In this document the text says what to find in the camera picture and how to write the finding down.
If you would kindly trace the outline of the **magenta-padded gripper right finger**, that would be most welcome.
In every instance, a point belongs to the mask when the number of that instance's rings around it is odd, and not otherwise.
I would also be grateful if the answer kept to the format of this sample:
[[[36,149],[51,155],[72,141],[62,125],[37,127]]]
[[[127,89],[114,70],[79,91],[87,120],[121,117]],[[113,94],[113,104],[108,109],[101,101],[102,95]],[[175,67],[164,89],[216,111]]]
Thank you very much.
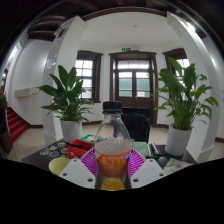
[[[143,187],[166,176],[153,159],[146,159],[140,152],[131,149],[128,161],[128,176],[132,189]]]

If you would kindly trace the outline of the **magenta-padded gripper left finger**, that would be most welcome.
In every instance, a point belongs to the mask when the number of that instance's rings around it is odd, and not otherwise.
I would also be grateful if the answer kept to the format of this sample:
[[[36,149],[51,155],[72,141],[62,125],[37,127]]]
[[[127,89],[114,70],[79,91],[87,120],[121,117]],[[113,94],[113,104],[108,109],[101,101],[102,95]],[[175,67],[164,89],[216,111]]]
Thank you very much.
[[[91,148],[80,159],[72,159],[59,176],[84,188],[94,189],[98,174],[98,164]]]

